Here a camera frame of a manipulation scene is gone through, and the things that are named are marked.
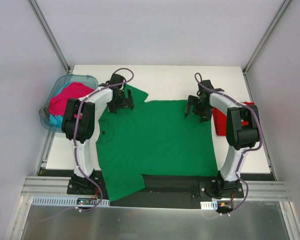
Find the green t shirt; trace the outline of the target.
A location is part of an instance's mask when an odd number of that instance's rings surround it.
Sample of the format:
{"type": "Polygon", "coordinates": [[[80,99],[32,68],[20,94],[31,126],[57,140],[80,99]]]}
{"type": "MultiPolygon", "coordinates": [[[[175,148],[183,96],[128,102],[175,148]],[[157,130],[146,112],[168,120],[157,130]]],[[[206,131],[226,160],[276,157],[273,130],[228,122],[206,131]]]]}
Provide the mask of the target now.
{"type": "Polygon", "coordinates": [[[144,189],[145,175],[217,175],[210,121],[185,116],[186,100],[147,101],[146,92],[126,88],[134,108],[105,110],[98,121],[97,159],[110,201],[144,189]]]}

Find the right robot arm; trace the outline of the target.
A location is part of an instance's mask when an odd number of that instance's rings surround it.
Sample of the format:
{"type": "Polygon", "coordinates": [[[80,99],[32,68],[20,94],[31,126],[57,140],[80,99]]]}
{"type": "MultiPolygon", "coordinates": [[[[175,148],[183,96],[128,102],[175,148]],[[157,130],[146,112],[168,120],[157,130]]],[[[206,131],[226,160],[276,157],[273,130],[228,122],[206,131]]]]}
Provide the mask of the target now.
{"type": "Polygon", "coordinates": [[[188,96],[184,115],[187,117],[193,113],[201,123],[211,120],[213,109],[226,115],[228,152],[217,177],[204,190],[209,197],[221,199],[239,189],[247,153],[255,150],[256,143],[262,142],[258,107],[234,100],[223,89],[214,88],[210,80],[197,83],[196,96],[188,96]]]}

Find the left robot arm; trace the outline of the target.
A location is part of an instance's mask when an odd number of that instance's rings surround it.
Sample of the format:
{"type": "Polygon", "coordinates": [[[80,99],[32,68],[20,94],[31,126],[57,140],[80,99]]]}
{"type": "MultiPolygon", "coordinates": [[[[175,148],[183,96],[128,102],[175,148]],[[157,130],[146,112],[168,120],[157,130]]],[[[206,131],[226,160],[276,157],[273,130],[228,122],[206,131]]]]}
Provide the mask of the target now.
{"type": "Polygon", "coordinates": [[[98,122],[96,110],[103,106],[107,106],[111,113],[120,109],[132,110],[132,90],[125,91],[125,87],[133,78],[132,70],[119,68],[112,73],[108,81],[100,84],[93,92],[78,99],[67,100],[61,130],[72,143],[75,164],[67,186],[68,195],[98,195],[102,192],[95,182],[90,150],[90,140],[98,122]]]}

